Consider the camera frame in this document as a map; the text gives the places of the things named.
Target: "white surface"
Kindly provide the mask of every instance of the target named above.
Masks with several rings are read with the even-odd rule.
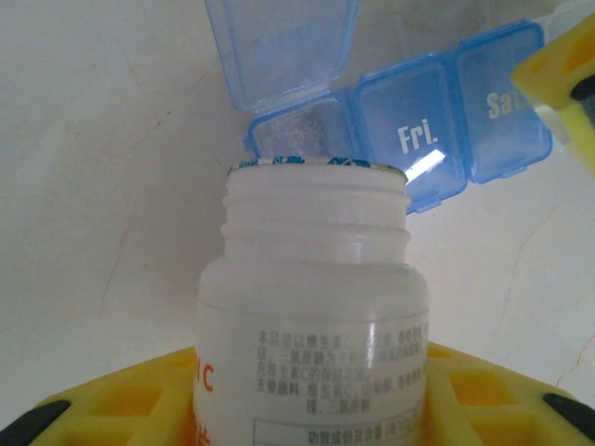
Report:
[[[491,2],[485,23],[451,27],[452,43],[461,24],[553,3]],[[423,14],[446,17],[415,4],[401,16],[364,5],[348,79],[419,49],[393,52],[392,20],[431,33]],[[2,2],[0,426],[193,343],[195,284],[221,250],[223,184],[248,120],[231,109],[198,0]],[[434,341],[595,405],[595,180],[574,159],[554,151],[469,185],[408,228]]]

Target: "white plastic bottle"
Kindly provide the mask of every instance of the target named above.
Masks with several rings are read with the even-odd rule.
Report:
[[[198,292],[197,444],[417,444],[429,302],[404,184],[346,159],[231,171]]]

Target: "yellow plastic grid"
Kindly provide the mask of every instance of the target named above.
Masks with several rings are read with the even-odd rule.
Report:
[[[512,82],[556,138],[595,175],[595,123],[571,98],[576,85],[590,76],[595,76],[595,14],[521,63]]]
[[[193,348],[186,348],[42,401],[39,405],[69,400],[72,406],[32,445],[194,444],[194,362]],[[548,392],[569,397],[556,387],[431,344],[424,444],[592,445],[542,401]]]

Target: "black rubber pad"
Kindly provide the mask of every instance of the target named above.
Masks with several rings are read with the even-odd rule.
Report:
[[[580,102],[583,109],[585,109],[585,114],[595,127],[595,74],[576,84],[570,93],[570,97]]]
[[[31,409],[0,431],[0,446],[28,446],[70,406],[69,401],[58,400]]]
[[[543,401],[595,443],[595,411],[587,404],[555,393],[546,393]]]

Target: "bottle label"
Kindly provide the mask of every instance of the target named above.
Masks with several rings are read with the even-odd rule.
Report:
[[[427,311],[395,321],[302,321],[199,302],[198,327],[198,445],[417,444]]]

